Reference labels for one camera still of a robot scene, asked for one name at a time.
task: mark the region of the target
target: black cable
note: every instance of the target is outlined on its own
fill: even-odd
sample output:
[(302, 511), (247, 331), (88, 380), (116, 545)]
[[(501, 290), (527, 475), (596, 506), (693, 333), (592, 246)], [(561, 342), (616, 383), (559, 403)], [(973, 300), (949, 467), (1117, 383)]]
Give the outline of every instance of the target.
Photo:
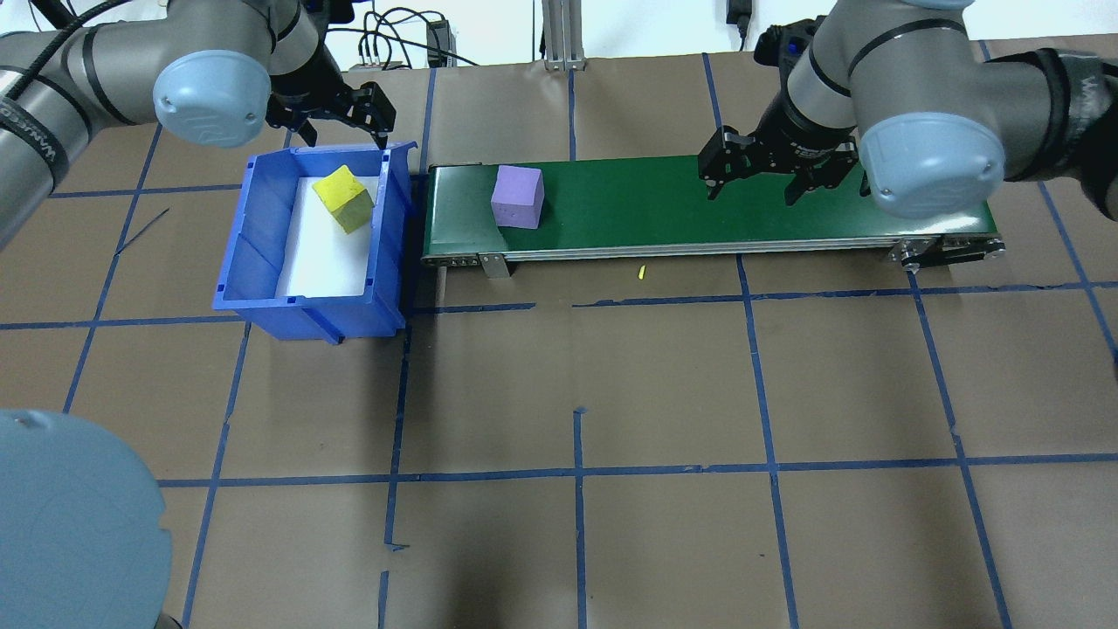
[(31, 0), (27, 0), (27, 12), (31, 13), (31, 21), (35, 22), (35, 29), (42, 32), (42, 27), (39, 26), (39, 18), (35, 17), (35, 7), (31, 6)]
[[(373, 30), (371, 31), (371, 34), (369, 31), (369, 17), (370, 16), (377, 18), (377, 26), (373, 28)], [(362, 20), (362, 23), (361, 23), (361, 26), (364, 29), (364, 32), (367, 35), (364, 35), (361, 38), (361, 40), (364, 41), (364, 47), (366, 47), (364, 49), (366, 49), (366, 51), (368, 51), (369, 50), (369, 39), (368, 38), (369, 38), (369, 35), (372, 35), (372, 54), (376, 55), (377, 57), (380, 57), (380, 49), (377, 46), (377, 36), (381, 36), (381, 37), (386, 37), (386, 38), (388, 37), (387, 35), (383, 35), (382, 32), (380, 32), (380, 26), (381, 25), (387, 25), (388, 28), (392, 29), (392, 34), (396, 35), (397, 40), (402, 41), (402, 39), (400, 39), (400, 32), (398, 30), (396, 30), (396, 25), (386, 21), (385, 20), (385, 15), (378, 13), (376, 11), (368, 11), (364, 15), (364, 19)], [(400, 46), (400, 49), (404, 50), (404, 60), (406, 61), (406, 65), (408, 67), (413, 67), (411, 66), (411, 56), (408, 55), (408, 49), (406, 47), (404, 47), (404, 46)], [(381, 69), (387, 69), (388, 68), (388, 64), (391, 60), (392, 60), (392, 45), (391, 45), (391, 41), (389, 41), (389, 45), (388, 45), (388, 58), (385, 60), (383, 65), (381, 66)]]
[(390, 63), (392, 60), (392, 40), (388, 39), (388, 37), (382, 32), (366, 32), (366, 35), (357, 42), (357, 54), (361, 57), (361, 64), (367, 66), (372, 65), (372, 50), (369, 49), (370, 36), (373, 37), (375, 40), (377, 37), (385, 40), (385, 44), (388, 45), (388, 58), (385, 59), (385, 63)]
[[(396, 21), (390, 21), (388, 19), (388, 16), (390, 16), (391, 13), (395, 13), (397, 11), (406, 12), (406, 13), (408, 13), (408, 16), (405, 17), (404, 19), (399, 19), (399, 20), (396, 20)], [(386, 25), (394, 26), (394, 25), (398, 25), (398, 23), (404, 23), (404, 22), (410, 20), (411, 18), (419, 18), (427, 26), (427, 31), (430, 32), (432, 36), (434, 36), (434, 38), (435, 38), (435, 47), (439, 48), (439, 49), (443, 49), (444, 48), (443, 41), (440, 40), (440, 38), (438, 36), (438, 31), (435, 30), (435, 26), (430, 22), (429, 19), (427, 19), (427, 13), (430, 13), (430, 15), (434, 15), (434, 16), (438, 16), (438, 18), (440, 20), (446, 21), (446, 16), (443, 15), (442, 11), (430, 11), (430, 10), (428, 10), (428, 11), (416, 11), (415, 9), (409, 9), (407, 7), (392, 7), (391, 9), (385, 11), (381, 15), (380, 19), (377, 20), (377, 31), (380, 30), (381, 20), (383, 20), (383, 23), (386, 23)], [(392, 28), (392, 32), (395, 32), (397, 37), (400, 36), (400, 34), (396, 31), (396, 28)], [(447, 41), (446, 42), (446, 45), (447, 45), (446, 47), (448, 47), (449, 44), (451, 42)], [(405, 51), (405, 56), (406, 56), (407, 55), (407, 47), (404, 47), (404, 51)]]
[(50, 40), (50, 44), (47, 44), (47, 47), (44, 48), (42, 51), (39, 53), (39, 56), (31, 61), (31, 65), (27, 67), (27, 72), (16, 79), (11, 89), (8, 89), (8, 93), (4, 95), (12, 101), (18, 99), (23, 95), (23, 92), (27, 90), (27, 87), (31, 84), (31, 82), (39, 76), (42, 68), (47, 67), (47, 63), (50, 60), (50, 57), (54, 57), (55, 53), (57, 53), (58, 49), (66, 44), (66, 40), (73, 37), (74, 34), (85, 25), (85, 22), (92, 20), (101, 13), (104, 13), (105, 11), (108, 11), (110, 9), (115, 9), (116, 7), (131, 1), (132, 0), (106, 0), (105, 2), (97, 4), (75, 18), (74, 21), (66, 25), (66, 28), (59, 30), (58, 35), (55, 35), (55, 38)]
[[(347, 27), (340, 27), (339, 26), (339, 27), (334, 27), (334, 28), (328, 29), (326, 32), (361, 32), (361, 34), (364, 34), (367, 31), (362, 30), (360, 28), (347, 28)], [(462, 57), (459, 55), (455, 55), (454, 53), (452, 53), (449, 50), (443, 50), (443, 49), (439, 49), (439, 48), (435, 48), (434, 46), (425, 46), (423, 44), (419, 44), (418, 41), (411, 41), (409, 39), (400, 39), (398, 37), (392, 37), (390, 35), (385, 35), (383, 32), (381, 32), (380, 36), (383, 37), (383, 38), (386, 38), (386, 39), (391, 39), (392, 41), (399, 41), (400, 44), (407, 44), (408, 46), (415, 46), (417, 48), (423, 48), (425, 50), (432, 50), (434, 53), (440, 53), (443, 55), (446, 55), (447, 57), (451, 57), (452, 59), (458, 59), (459, 61), (465, 63), (465, 64), (470, 64), (472, 66), (479, 65), (479, 64), (475, 64), (474, 61), (471, 61), (470, 59), (467, 59), (465, 57)]]
[(39, 15), (54, 28), (64, 28), (74, 20), (74, 13), (63, 4), (61, 0), (31, 0), (31, 4), (35, 4)]

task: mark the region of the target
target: electrical cable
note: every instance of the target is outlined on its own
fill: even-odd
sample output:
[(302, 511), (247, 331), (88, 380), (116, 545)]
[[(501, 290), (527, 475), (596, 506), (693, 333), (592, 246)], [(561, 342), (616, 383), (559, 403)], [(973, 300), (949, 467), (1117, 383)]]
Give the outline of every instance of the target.
[(8, 93), (4, 94), (4, 96), (11, 98), (12, 101), (19, 99), (19, 97), (23, 95), (23, 92), (27, 90), (28, 86), (31, 85), (31, 82), (39, 76), (42, 68), (47, 67), (47, 63), (50, 60), (50, 57), (54, 57), (55, 53), (57, 53), (66, 44), (66, 40), (73, 37), (79, 28), (101, 13), (131, 1), (132, 0), (106, 0), (105, 2), (102, 2), (101, 4), (97, 4), (96, 7), (74, 18), (74, 21), (66, 25), (66, 28), (63, 28), (57, 35), (55, 35), (55, 38), (50, 40), (50, 44), (47, 44), (47, 47), (39, 53), (39, 56), (36, 57), (34, 61), (31, 61), (31, 65), (27, 67), (27, 72), (16, 79), (11, 89), (8, 89)]
[[(376, 18), (377, 18), (377, 26), (376, 26), (376, 27), (373, 28), (373, 30), (372, 30), (372, 34), (373, 34), (373, 39), (372, 39), (372, 53), (373, 53), (373, 54), (375, 54), (375, 55), (376, 55), (377, 57), (379, 57), (379, 56), (380, 56), (380, 50), (378, 49), (378, 46), (377, 46), (377, 38), (376, 38), (376, 36), (377, 36), (377, 35), (383, 35), (383, 34), (381, 34), (381, 32), (380, 32), (380, 27), (381, 27), (381, 25), (387, 25), (387, 26), (388, 26), (388, 28), (392, 29), (392, 34), (394, 34), (394, 35), (396, 35), (396, 38), (397, 38), (398, 40), (401, 40), (401, 39), (400, 39), (400, 31), (396, 30), (396, 25), (395, 25), (395, 23), (391, 23), (391, 22), (388, 22), (388, 21), (386, 21), (386, 20), (385, 20), (385, 15), (386, 15), (386, 13), (378, 13), (378, 12), (376, 12), (376, 11), (369, 11), (369, 12), (367, 12), (367, 13), (364, 15), (364, 19), (362, 20), (362, 27), (364, 28), (364, 31), (366, 31), (366, 32), (369, 32), (369, 16), (373, 16), (373, 17), (376, 17)], [(369, 40), (367, 39), (367, 37), (368, 37), (368, 36), (364, 36), (364, 37), (362, 37), (362, 39), (364, 39), (364, 42), (366, 42), (366, 50), (368, 51), (368, 49), (369, 49), (369, 48), (368, 48), (368, 46), (369, 46)], [(413, 67), (413, 66), (411, 66), (411, 56), (410, 56), (410, 55), (408, 55), (408, 49), (407, 49), (407, 47), (406, 47), (406, 46), (400, 46), (400, 49), (401, 49), (401, 50), (404, 50), (404, 61), (405, 61), (405, 65), (407, 65), (408, 67)], [(389, 61), (391, 61), (391, 59), (392, 59), (392, 46), (391, 46), (391, 42), (389, 42), (389, 45), (388, 45), (388, 59), (387, 59), (387, 60), (385, 60), (385, 64), (383, 64), (383, 65), (381, 66), (381, 68), (380, 68), (380, 69), (388, 69), (388, 64), (389, 64)]]
[[(362, 30), (360, 28), (348, 28), (348, 27), (340, 27), (339, 26), (339, 27), (333, 27), (333, 28), (328, 29), (326, 32), (361, 32), (361, 34), (366, 34), (368, 31)], [(435, 48), (434, 46), (426, 46), (424, 44), (419, 44), (418, 41), (411, 41), (410, 39), (400, 39), (398, 37), (392, 37), (390, 35), (385, 35), (383, 32), (381, 32), (380, 36), (383, 37), (383, 38), (386, 38), (386, 39), (391, 39), (392, 41), (399, 41), (400, 44), (407, 44), (408, 46), (415, 46), (417, 48), (423, 48), (425, 50), (432, 50), (434, 53), (439, 53), (439, 54), (446, 55), (447, 57), (451, 57), (452, 59), (458, 59), (459, 61), (465, 63), (465, 64), (470, 64), (472, 66), (479, 65), (479, 64), (476, 64), (474, 61), (471, 61), (470, 59), (467, 59), (467, 58), (465, 58), (463, 56), (456, 55), (456, 54), (454, 54), (454, 53), (452, 53), (449, 50), (443, 50), (440, 48)]]
[(42, 27), (39, 26), (39, 18), (35, 16), (35, 7), (31, 6), (31, 0), (27, 0), (27, 12), (31, 13), (31, 21), (35, 22), (35, 29), (42, 32)]
[[(396, 21), (390, 20), (388, 17), (390, 15), (397, 12), (397, 11), (406, 12), (406, 13), (408, 13), (408, 16), (405, 17), (405, 18), (402, 18), (402, 19), (396, 20)], [(381, 25), (387, 25), (389, 28), (392, 29), (392, 32), (397, 37), (399, 37), (400, 34), (396, 30), (395, 25), (404, 23), (404, 22), (410, 20), (411, 18), (418, 18), (418, 19), (423, 20), (423, 22), (427, 26), (427, 31), (429, 31), (430, 35), (435, 38), (435, 47), (439, 48), (439, 49), (444, 49), (444, 45), (443, 45), (443, 41), (440, 40), (440, 38), (438, 36), (438, 31), (435, 30), (435, 26), (430, 22), (429, 19), (427, 19), (427, 15), (437, 16), (439, 20), (446, 21), (446, 16), (442, 11), (433, 11), (433, 10), (416, 11), (415, 9), (409, 9), (407, 7), (392, 7), (391, 9), (389, 9), (389, 10), (385, 11), (383, 13), (381, 13), (379, 18), (377, 18), (377, 26), (375, 28), (375, 32), (380, 32)], [(364, 28), (366, 29), (369, 28), (368, 21), (366, 21)], [(376, 46), (377, 46), (377, 42), (376, 42), (376, 40), (373, 40), (373, 49), (376, 49)], [(402, 46), (401, 45), (401, 48), (404, 48), (404, 56), (408, 60), (408, 64), (407, 64), (408, 67), (413, 67), (411, 59), (408, 58), (408, 55), (407, 55), (407, 46)]]

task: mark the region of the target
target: table surface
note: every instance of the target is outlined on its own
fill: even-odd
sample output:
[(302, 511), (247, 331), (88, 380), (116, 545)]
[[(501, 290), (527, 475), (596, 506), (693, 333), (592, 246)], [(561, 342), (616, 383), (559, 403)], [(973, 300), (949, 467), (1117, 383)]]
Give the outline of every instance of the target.
[[(1118, 57), (988, 42), (1042, 46)], [(375, 78), (416, 173), (694, 153), (777, 85), (737, 54)], [(1118, 626), (1118, 226), (1077, 182), (1003, 185), (1007, 255), (911, 280), (880, 251), (409, 270), (406, 332), (329, 346), (209, 305), (284, 140), (105, 132), (0, 251), (0, 407), (141, 455), (191, 629)]]

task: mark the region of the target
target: blue plastic bin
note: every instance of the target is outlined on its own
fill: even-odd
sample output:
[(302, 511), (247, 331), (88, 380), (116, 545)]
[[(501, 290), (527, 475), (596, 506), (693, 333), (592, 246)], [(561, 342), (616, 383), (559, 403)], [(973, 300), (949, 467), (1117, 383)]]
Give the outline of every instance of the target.
[[(221, 263), (215, 309), (237, 314), (278, 340), (318, 339), (338, 344), (356, 337), (390, 337), (404, 328), (399, 308), (404, 223), (415, 208), (408, 150), (415, 142), (284, 149), (255, 155), (245, 168), (240, 201)], [(364, 293), (281, 296), (287, 229), (301, 177), (325, 177), (345, 164), (358, 177), (379, 175), (369, 228)]]

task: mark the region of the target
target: robotic arm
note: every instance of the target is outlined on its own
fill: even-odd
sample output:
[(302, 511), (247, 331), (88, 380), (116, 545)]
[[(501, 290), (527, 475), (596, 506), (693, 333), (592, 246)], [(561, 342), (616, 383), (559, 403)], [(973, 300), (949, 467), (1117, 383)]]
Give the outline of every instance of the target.
[(961, 13), (973, 2), (840, 0), (770, 29), (755, 59), (780, 68), (780, 93), (756, 131), (723, 126), (700, 152), (709, 198), (781, 172), (795, 174), (793, 204), (861, 159), (863, 196), (902, 217), (973, 207), (1003, 180), (1074, 177), (1118, 219), (1118, 68), (1051, 48), (976, 63)]
[(319, 117), (383, 146), (395, 108), (375, 83), (345, 85), (316, 18), (300, 0), (173, 0), (163, 20), (0, 36), (0, 248), (107, 126), (158, 120), (186, 140), (237, 146), (267, 122), (313, 145), (307, 118)]

